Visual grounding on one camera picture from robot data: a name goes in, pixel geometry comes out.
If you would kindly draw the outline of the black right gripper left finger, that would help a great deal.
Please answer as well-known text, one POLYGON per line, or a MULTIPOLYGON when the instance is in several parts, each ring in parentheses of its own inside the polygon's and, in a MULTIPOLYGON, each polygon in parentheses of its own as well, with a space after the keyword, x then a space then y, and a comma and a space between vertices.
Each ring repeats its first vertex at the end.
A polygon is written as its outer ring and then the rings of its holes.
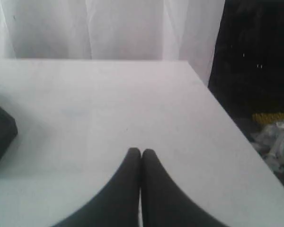
POLYGON ((139 225, 141 152, 128 149, 109 182, 82 208, 56 227, 137 227, 139 225))

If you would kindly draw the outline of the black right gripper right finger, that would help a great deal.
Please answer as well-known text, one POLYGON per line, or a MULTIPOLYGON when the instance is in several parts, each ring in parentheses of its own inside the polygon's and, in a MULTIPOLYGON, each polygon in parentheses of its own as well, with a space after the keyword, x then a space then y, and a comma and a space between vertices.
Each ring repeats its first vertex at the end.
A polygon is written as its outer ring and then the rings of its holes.
POLYGON ((155 151, 142 154, 142 220, 145 227, 222 227, 175 184, 155 151))

